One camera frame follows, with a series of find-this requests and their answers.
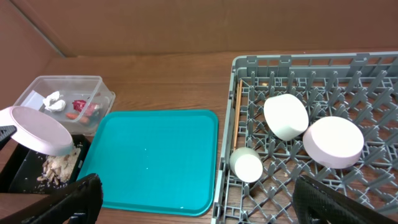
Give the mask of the small white cup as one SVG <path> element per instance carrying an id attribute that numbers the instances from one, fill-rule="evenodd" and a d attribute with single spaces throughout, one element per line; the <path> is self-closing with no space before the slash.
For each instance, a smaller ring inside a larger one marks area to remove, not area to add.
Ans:
<path id="1" fill-rule="evenodd" d="M 243 182 L 252 183 L 261 178 L 263 164 L 259 154 L 249 148 L 234 149 L 229 158 L 229 168 Z"/>

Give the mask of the wooden chopstick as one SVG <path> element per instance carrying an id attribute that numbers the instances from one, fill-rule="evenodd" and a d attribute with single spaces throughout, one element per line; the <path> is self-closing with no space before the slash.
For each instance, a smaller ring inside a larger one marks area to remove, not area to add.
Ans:
<path id="1" fill-rule="evenodd" d="M 241 107 L 243 81 L 240 80 L 238 83 L 238 91 L 236 96 L 236 107 L 235 107 L 235 119 L 234 119 L 234 139 L 233 139 L 233 150 L 237 147 L 237 138 L 239 133 L 239 117 Z"/>

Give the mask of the red snack wrapper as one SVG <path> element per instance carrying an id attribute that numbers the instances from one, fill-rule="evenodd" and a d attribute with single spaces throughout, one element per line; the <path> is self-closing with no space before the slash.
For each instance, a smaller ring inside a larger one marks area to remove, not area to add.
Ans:
<path id="1" fill-rule="evenodd" d="M 75 100 L 72 102 L 73 109 L 78 112 L 84 112 L 85 116 L 97 115 L 102 108 L 102 104 L 90 103 L 85 100 Z"/>

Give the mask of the white napkin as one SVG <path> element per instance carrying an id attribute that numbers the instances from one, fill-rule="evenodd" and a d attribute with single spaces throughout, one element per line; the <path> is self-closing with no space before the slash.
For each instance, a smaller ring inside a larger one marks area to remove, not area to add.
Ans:
<path id="1" fill-rule="evenodd" d="M 45 110 L 50 112 L 60 112 L 66 107 L 66 102 L 61 99 L 62 95 L 59 91 L 55 91 L 43 99 Z"/>

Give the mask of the large white plate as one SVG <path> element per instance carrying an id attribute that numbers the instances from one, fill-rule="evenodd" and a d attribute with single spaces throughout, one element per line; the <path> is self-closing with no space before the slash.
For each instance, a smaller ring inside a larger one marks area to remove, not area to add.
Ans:
<path id="1" fill-rule="evenodd" d="M 14 126 L 11 138 L 36 152 L 64 156 L 73 147 L 68 130 L 51 116 L 25 106 L 10 106 L 1 110 L 1 126 Z"/>

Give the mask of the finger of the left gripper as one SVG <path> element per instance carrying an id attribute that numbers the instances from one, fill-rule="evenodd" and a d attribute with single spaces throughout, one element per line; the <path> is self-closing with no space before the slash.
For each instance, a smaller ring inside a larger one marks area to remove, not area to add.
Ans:
<path id="1" fill-rule="evenodd" d="M 13 125 L 0 127 L 0 149 L 2 149 L 15 134 L 17 128 Z"/>

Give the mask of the white bowl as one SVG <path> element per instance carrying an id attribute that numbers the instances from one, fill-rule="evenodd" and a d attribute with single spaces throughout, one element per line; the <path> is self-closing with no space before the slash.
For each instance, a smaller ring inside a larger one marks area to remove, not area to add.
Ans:
<path id="1" fill-rule="evenodd" d="M 303 103 L 288 93 L 268 98 L 264 103 L 264 117 L 269 129 L 283 141 L 299 136 L 309 124 Z"/>

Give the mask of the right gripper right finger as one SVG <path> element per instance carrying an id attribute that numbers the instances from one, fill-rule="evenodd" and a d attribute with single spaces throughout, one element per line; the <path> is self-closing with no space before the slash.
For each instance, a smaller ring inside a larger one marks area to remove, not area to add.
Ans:
<path id="1" fill-rule="evenodd" d="M 307 175 L 296 179 L 292 203 L 300 224 L 397 224 Z"/>

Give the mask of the food scraps and rice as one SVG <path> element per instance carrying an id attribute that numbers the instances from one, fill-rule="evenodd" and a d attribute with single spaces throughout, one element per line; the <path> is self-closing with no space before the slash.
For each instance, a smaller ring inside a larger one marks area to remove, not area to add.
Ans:
<path id="1" fill-rule="evenodd" d="M 37 180 L 39 182 L 46 181 L 48 185 L 54 184 L 55 186 L 66 184 L 71 179 L 80 152 L 80 147 L 74 147 L 67 155 L 47 156 L 42 164 L 42 173 Z"/>

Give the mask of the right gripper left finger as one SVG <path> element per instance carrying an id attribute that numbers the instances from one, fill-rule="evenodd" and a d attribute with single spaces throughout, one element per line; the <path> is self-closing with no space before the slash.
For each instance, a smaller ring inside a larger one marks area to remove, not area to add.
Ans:
<path id="1" fill-rule="evenodd" d="M 96 223 L 103 204 L 98 174 L 58 189 L 38 202 L 1 219 L 1 223 Z"/>

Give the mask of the orange carrot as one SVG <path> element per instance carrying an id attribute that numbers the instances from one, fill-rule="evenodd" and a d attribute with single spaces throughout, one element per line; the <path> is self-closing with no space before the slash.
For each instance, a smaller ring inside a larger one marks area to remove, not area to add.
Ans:
<path id="1" fill-rule="evenodd" d="M 82 123 L 82 124 L 89 124 L 90 123 L 90 119 L 89 119 L 89 117 L 87 117 L 87 116 L 85 116 L 85 115 L 79 115 L 79 114 L 76 114 L 76 113 L 67 113 L 66 115 L 65 115 L 68 119 L 70 119 L 70 120 L 74 120 L 74 119 L 77 119 L 77 118 L 79 118 L 79 122 L 80 123 Z"/>

